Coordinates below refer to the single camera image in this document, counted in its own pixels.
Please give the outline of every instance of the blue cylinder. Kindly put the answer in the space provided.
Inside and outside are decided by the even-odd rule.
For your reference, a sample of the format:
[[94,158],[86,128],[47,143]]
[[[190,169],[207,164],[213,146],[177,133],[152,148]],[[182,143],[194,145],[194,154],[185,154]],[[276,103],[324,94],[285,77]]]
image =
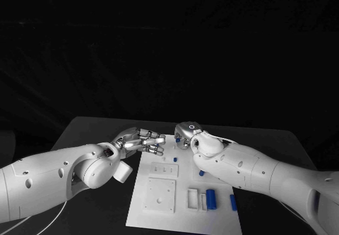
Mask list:
[[232,194],[230,198],[232,198],[233,210],[237,211],[236,196]]
[[207,208],[210,210],[217,209],[216,191],[213,189],[207,190]]

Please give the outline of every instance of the gray table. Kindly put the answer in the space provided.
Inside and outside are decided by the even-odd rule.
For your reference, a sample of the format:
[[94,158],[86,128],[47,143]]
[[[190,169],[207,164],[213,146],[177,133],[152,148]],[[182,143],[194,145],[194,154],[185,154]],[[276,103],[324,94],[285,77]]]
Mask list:
[[[256,148],[279,161],[317,170],[315,164],[292,132],[213,126],[204,125],[204,123],[201,125],[213,135],[233,139],[240,144]],[[162,134],[174,135],[175,126],[177,123],[171,122],[77,117],[70,123],[53,150],[112,141],[118,134],[131,127],[141,127]],[[135,169],[126,183],[123,184],[112,178],[99,189],[83,191],[69,201],[63,214],[44,234],[187,234],[126,227],[141,157],[142,153],[138,152],[125,160]],[[239,188],[234,188],[234,192],[244,235],[317,234],[311,226],[298,219],[273,198]],[[14,233],[8,233],[8,235],[35,235],[54,220],[63,206],[64,204],[35,215],[14,230]],[[4,223],[0,232],[6,230],[6,226],[11,227],[21,221]]]

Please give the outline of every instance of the cable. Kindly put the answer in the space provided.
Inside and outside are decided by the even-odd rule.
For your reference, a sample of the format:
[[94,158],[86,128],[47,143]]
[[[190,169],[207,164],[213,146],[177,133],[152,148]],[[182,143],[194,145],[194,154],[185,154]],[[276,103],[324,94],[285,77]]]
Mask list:
[[307,222],[307,220],[291,210],[291,208],[288,208],[288,206],[282,203],[282,205],[286,207],[286,209],[294,213],[294,215],[307,223],[307,224],[309,224],[308,222]]
[[[61,213],[63,213],[63,210],[61,210],[60,214],[57,215],[54,221],[50,223],[50,225],[56,222],[58,216],[60,216]],[[6,234],[14,228],[17,228],[31,217],[28,217],[22,222],[19,222],[19,223],[18,223],[9,230],[6,230],[0,235],[5,235],[5,234]]]
[[207,135],[211,136],[211,137],[216,137],[216,138],[219,138],[219,139],[227,140],[227,141],[232,142],[232,143],[237,143],[236,141],[233,141],[233,140],[230,140],[230,139],[226,139],[226,138],[221,138],[221,137],[219,137],[219,136],[214,136],[214,135],[213,135],[211,133],[208,133],[207,131],[206,131],[206,133],[207,133]]
[[11,229],[8,229],[0,235],[5,235],[17,226],[19,226],[31,217],[21,221]]
[[56,222],[56,220],[57,220],[60,214],[57,215],[57,217],[56,217],[54,221],[50,223],[50,225]]

